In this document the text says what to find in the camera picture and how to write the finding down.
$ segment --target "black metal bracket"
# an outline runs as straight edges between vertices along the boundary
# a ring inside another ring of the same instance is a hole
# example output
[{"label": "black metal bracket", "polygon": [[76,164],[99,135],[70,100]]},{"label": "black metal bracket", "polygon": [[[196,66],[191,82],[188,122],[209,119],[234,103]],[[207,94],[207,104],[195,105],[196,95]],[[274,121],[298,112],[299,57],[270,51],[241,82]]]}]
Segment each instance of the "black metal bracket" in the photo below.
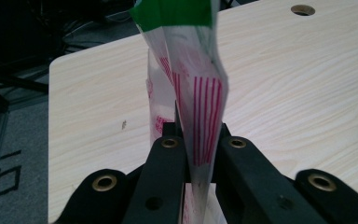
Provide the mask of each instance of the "black metal bracket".
[{"label": "black metal bracket", "polygon": [[[182,223],[189,182],[180,125],[165,123],[146,163],[128,175],[101,170],[72,195],[56,223]],[[291,180],[223,124],[213,182],[227,223],[358,223],[358,193],[319,170]]]}]

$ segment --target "striped plastic wrapper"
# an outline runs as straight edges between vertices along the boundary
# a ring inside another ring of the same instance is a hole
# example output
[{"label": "striped plastic wrapper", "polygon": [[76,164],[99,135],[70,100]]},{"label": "striped plastic wrapper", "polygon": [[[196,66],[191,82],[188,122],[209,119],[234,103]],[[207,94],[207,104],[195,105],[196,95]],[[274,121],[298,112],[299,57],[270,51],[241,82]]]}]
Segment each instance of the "striped plastic wrapper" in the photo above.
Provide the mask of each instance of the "striped plastic wrapper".
[{"label": "striped plastic wrapper", "polygon": [[183,223],[203,223],[227,99],[227,75],[216,45],[219,3],[142,0],[131,10],[175,93],[191,175]]}]

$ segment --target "wooden table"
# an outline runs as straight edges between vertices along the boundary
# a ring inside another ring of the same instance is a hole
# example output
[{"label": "wooden table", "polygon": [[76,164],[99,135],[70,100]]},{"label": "wooden table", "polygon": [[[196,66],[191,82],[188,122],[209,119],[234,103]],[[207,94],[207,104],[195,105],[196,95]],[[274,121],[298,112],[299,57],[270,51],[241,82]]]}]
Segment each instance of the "wooden table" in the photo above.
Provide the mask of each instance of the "wooden table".
[{"label": "wooden table", "polygon": [[[358,191],[358,1],[262,0],[220,12],[218,26],[231,132],[284,175],[322,169]],[[145,162],[146,55],[136,35],[51,65],[49,222],[87,175]]]}]

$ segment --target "gray carpet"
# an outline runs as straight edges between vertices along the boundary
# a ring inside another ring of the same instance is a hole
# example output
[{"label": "gray carpet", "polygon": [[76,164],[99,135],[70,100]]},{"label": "gray carpet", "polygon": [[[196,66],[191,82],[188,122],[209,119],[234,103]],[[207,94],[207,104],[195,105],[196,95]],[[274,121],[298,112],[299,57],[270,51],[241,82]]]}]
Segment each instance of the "gray carpet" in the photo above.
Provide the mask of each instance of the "gray carpet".
[{"label": "gray carpet", "polygon": [[[138,34],[127,13],[112,16],[108,24],[86,23],[68,35],[69,44],[94,47]],[[69,47],[67,53],[81,48]],[[39,79],[48,83],[48,75]],[[11,102],[36,96],[22,89],[9,90]],[[48,97],[16,104],[8,113],[0,154],[0,223],[48,222]]]}]

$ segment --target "light wood tabletop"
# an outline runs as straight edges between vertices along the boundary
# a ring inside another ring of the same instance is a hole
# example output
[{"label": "light wood tabletop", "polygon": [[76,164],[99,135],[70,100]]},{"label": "light wood tabletop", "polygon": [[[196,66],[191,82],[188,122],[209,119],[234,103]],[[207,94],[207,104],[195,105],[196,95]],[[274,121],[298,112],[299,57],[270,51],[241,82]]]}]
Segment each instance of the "light wood tabletop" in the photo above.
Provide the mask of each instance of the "light wood tabletop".
[{"label": "light wood tabletop", "polygon": [[[299,4],[315,13],[293,13]],[[220,12],[217,34],[231,133],[284,175],[321,169],[358,191],[358,0],[262,0]],[[52,63],[49,222],[87,175],[145,162],[146,62],[136,35]]]}]

